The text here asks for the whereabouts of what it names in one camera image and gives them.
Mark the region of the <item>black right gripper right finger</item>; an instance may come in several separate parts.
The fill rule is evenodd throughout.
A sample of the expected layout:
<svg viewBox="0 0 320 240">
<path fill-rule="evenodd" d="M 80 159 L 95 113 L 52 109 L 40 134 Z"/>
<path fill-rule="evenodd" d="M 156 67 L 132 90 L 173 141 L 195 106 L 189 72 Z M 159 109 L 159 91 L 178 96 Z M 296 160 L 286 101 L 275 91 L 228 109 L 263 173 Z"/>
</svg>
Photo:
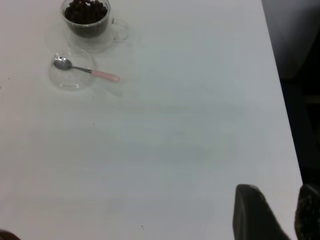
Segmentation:
<svg viewBox="0 0 320 240">
<path fill-rule="evenodd" d="M 298 240 L 320 239 L 320 187 L 304 184 L 299 191 L 294 229 Z"/>
</svg>

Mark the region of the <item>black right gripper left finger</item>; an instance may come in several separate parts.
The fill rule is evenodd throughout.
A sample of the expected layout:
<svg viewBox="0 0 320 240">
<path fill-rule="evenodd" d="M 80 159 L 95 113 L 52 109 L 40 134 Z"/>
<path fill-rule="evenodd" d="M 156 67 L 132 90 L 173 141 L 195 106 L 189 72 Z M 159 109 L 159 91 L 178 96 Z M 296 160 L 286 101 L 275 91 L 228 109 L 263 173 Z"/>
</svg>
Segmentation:
<svg viewBox="0 0 320 240">
<path fill-rule="evenodd" d="M 236 240 L 288 240 L 263 193 L 254 185 L 235 189 L 232 220 Z"/>
</svg>

